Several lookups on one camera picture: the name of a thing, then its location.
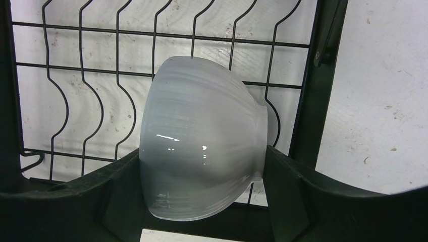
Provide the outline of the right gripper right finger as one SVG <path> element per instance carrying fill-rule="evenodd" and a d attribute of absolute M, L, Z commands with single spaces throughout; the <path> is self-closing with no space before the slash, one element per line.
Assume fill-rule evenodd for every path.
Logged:
<path fill-rule="evenodd" d="M 275 241 L 427 241 L 427 187 L 360 189 L 266 149 L 263 183 Z"/>

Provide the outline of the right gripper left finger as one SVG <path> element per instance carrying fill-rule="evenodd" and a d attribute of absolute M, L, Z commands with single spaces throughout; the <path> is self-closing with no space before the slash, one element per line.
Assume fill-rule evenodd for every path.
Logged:
<path fill-rule="evenodd" d="M 1 178 L 1 241 L 139 241 L 138 151 L 72 181 Z"/>

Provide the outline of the white bowl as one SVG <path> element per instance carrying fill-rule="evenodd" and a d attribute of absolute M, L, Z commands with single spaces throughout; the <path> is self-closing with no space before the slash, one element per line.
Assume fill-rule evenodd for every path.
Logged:
<path fill-rule="evenodd" d="M 151 84 L 140 132 L 149 212 L 170 221 L 205 219 L 261 180 L 267 110 L 234 72 L 216 62 L 165 60 Z"/>

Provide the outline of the black wire dish rack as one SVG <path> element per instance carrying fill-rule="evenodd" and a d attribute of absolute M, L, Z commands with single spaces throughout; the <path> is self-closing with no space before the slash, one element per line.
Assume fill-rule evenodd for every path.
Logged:
<path fill-rule="evenodd" d="M 347 4 L 1 1 L 1 178 L 56 185 L 138 151 L 149 89 L 173 56 L 234 72 L 267 107 L 267 147 L 315 168 Z M 154 217 L 143 196 L 142 232 L 275 241 L 252 195 L 188 222 Z"/>

